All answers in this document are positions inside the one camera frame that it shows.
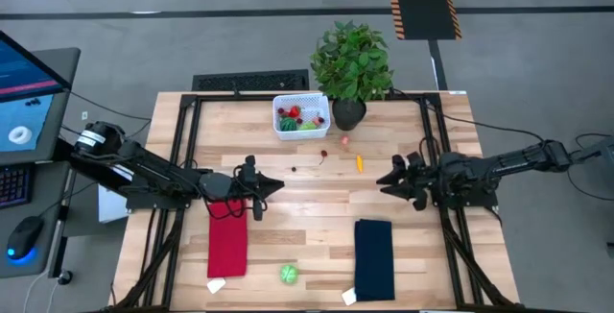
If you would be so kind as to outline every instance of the computer mouse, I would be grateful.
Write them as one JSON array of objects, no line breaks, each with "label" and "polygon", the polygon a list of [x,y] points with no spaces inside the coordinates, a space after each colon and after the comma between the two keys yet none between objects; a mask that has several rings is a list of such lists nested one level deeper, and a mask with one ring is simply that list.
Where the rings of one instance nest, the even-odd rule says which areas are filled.
[{"label": "computer mouse", "polygon": [[19,222],[7,244],[7,255],[10,259],[21,259],[32,250],[43,224],[43,219],[38,216],[26,217]]}]

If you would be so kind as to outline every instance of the blue light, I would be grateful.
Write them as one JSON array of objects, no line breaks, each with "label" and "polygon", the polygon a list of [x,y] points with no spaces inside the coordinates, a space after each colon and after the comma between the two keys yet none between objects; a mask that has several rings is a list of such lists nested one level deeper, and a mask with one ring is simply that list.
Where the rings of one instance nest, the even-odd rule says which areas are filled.
[{"label": "blue light", "polygon": [[36,248],[32,248],[24,257],[19,259],[9,258],[9,262],[14,266],[27,266],[30,265],[36,258]]}]

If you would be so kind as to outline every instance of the black pot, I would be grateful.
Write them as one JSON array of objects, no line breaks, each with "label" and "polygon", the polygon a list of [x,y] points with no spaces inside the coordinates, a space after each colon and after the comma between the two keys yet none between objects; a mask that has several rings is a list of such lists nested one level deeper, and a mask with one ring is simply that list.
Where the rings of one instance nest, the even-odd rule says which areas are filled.
[{"label": "black pot", "polygon": [[363,120],[366,114],[365,102],[358,100],[340,100],[333,101],[333,116],[335,124],[342,131],[352,131],[359,122]]}]

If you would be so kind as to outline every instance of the potted plant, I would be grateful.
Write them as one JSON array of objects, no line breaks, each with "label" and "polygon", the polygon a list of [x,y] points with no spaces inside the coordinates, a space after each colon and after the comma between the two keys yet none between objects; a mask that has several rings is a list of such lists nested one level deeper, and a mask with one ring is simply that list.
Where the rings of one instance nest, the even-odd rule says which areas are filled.
[{"label": "potted plant", "polygon": [[335,124],[343,131],[353,130],[365,117],[365,102],[384,99],[392,86],[393,71],[384,50],[388,46],[381,34],[366,24],[336,21],[311,56],[319,90],[333,99]]}]

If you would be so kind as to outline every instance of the green toy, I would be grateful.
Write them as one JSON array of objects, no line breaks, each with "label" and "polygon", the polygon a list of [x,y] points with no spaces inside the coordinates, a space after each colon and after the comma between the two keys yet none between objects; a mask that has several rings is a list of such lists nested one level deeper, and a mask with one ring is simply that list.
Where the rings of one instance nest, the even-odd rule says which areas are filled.
[{"label": "green toy", "polygon": [[296,131],[296,120],[292,117],[284,117],[279,122],[279,128],[282,132]]},{"label": "green toy", "polygon": [[312,130],[317,130],[318,126],[316,126],[315,123],[309,121],[309,122],[305,122],[304,124],[300,125],[300,127],[298,128],[299,131],[312,131]]},{"label": "green toy", "polygon": [[298,269],[293,265],[285,265],[281,268],[281,281],[288,284],[296,283]]}]

